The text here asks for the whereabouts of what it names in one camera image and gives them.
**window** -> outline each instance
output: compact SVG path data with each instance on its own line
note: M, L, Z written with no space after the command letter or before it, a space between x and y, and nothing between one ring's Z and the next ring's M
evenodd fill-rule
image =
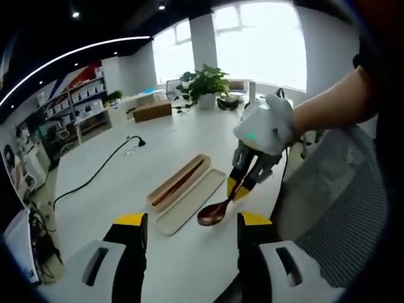
M154 37L153 56L157 83L178 79L194 70L194 54L189 21L184 20Z
M306 48L292 4L238 3L213 16L218 65L231 78L306 91Z

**robotic hand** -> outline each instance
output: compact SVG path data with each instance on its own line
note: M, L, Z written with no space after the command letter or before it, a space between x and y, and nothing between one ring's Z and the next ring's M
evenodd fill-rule
M272 167L281 159L294 132L293 109L281 88L267 95L265 101L250 103L234 128L239 146L227 178L227 196L237 201L272 175ZM254 156L258 159L249 171Z

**white flower pot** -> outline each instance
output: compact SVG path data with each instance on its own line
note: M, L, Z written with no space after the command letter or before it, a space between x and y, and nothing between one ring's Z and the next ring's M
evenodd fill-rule
M208 110L214 109L216 103L216 96L212 93L208 95L203 95L198 100L198 109Z

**black cable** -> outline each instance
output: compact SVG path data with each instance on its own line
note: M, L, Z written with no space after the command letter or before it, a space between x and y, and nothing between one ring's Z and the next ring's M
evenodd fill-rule
M53 202L53 209L55 210L56 202L58 202L60 199L66 197L66 196L69 195L69 194L73 194L73 193L75 193L76 191L79 191L79 190L82 189L83 187L87 186L91 181L93 181L94 178L98 175L98 173L107 165L108 161L109 161L124 145L126 145L127 143L129 143L129 142L130 142L132 139L134 139L134 138L138 138L138 139L139 139L139 145L138 145L139 147L146 145L146 142L145 142L142 138L140 138L139 136L132 136L132 137L129 137L124 143L122 143L122 144L108 157L108 159L104 162L104 164L101 165L101 167L100 167L100 168L96 171L96 173L90 178L90 180L88 180L87 182L85 182L83 185L81 185L81 186L79 186L79 187L77 187L77 188L75 188L75 189L72 189L71 191L68 191L68 192L62 194L61 196L57 197L57 198L55 199L55 201Z

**person's arm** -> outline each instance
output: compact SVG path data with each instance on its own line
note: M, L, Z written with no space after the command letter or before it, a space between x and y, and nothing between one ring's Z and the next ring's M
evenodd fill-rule
M306 131L341 128L377 113L372 80L360 66L329 90L294 108L297 138Z

